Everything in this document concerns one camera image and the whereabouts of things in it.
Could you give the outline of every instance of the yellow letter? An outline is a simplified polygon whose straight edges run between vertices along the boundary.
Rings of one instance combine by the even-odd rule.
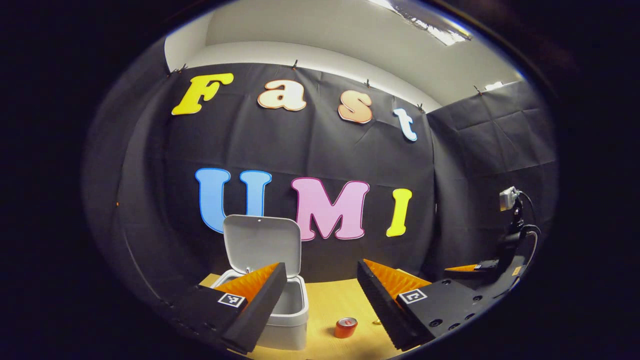
[[[184,115],[197,113],[202,109],[202,105],[198,104],[201,95],[204,101],[209,101],[216,95],[216,92],[218,92],[220,83],[229,85],[233,80],[234,75],[230,72],[226,74],[196,76],[191,79],[191,86],[187,89],[187,93],[184,94],[180,104],[173,108],[171,114]]]
[[[307,105],[302,98],[305,88],[302,87],[301,83],[293,80],[274,80],[266,83],[264,88],[267,91],[258,96],[258,104],[263,108],[285,108],[289,111],[298,111],[304,109]]]
[[[364,124],[373,118],[371,113],[371,98],[367,94],[354,90],[347,90],[340,95],[341,105],[338,114],[343,120]]]
[[[394,217],[391,220],[391,226],[387,229],[387,236],[400,236],[406,231],[404,220],[406,219],[406,209],[409,205],[412,193],[409,189],[395,189],[393,192],[396,200],[396,208],[394,209]]]

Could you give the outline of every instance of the orange letter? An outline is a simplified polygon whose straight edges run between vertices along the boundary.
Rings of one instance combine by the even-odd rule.
[[[184,94],[180,104],[173,108],[171,114],[183,115],[197,113],[202,109],[202,105],[198,104],[200,96],[203,96],[204,101],[209,101],[216,95],[216,92],[218,92],[220,83],[229,85],[233,80],[234,75],[231,73],[196,76],[191,79],[191,86],[187,89],[187,93]]]
[[[302,98],[305,88],[293,80],[273,80],[266,83],[264,88],[267,91],[258,96],[258,104],[263,108],[285,108],[289,111],[298,111],[307,105]]]
[[[361,92],[347,90],[340,95],[338,114],[343,120],[365,124],[373,118],[371,113],[371,98]]]

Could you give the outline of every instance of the cable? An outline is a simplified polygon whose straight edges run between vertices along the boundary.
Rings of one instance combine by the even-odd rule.
[[[536,210],[533,208],[533,201],[531,201],[531,198],[527,194],[518,190],[518,195],[520,194],[524,195],[524,197],[529,201],[529,205],[531,205],[531,214],[533,215],[533,222],[537,224],[538,220],[536,219]]]
[[[542,230],[540,230],[540,228],[539,228],[538,226],[528,224],[528,225],[524,225],[524,226],[522,227],[522,229],[524,230],[524,228],[525,228],[525,227],[535,227],[535,228],[536,228],[536,230],[538,230],[538,234],[540,234],[540,236],[542,236]]]
[[[534,240],[533,240],[533,250],[531,250],[531,256],[529,256],[529,262],[531,262],[531,259],[533,259],[533,255],[536,253],[536,247],[538,247],[538,234],[535,231],[529,231],[527,235],[530,235],[530,234],[533,234]]]

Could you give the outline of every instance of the white ceiling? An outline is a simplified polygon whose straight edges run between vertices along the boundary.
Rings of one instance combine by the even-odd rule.
[[[478,39],[444,46],[368,0],[237,0],[213,11],[206,45],[245,41],[342,53],[390,72],[441,105],[476,94],[473,85],[484,90],[496,81],[521,79]]]

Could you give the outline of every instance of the orange foam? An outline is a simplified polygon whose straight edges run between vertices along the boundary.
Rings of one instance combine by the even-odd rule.
[[[262,288],[262,285],[269,279],[269,276],[273,273],[278,263],[265,266],[260,270],[256,270],[249,274],[233,279],[225,284],[222,284],[215,288],[215,290],[224,291],[225,293],[239,295],[245,297],[247,304],[251,304],[253,298],[258,294],[258,291]]]
[[[464,272],[473,272],[476,270],[477,264],[473,265],[464,265],[464,266],[456,266],[454,268],[446,268],[444,270],[448,271],[464,271]]]
[[[427,280],[422,280],[413,275],[400,272],[394,268],[375,263],[371,260],[363,260],[394,300],[400,293],[415,290],[431,284]]]

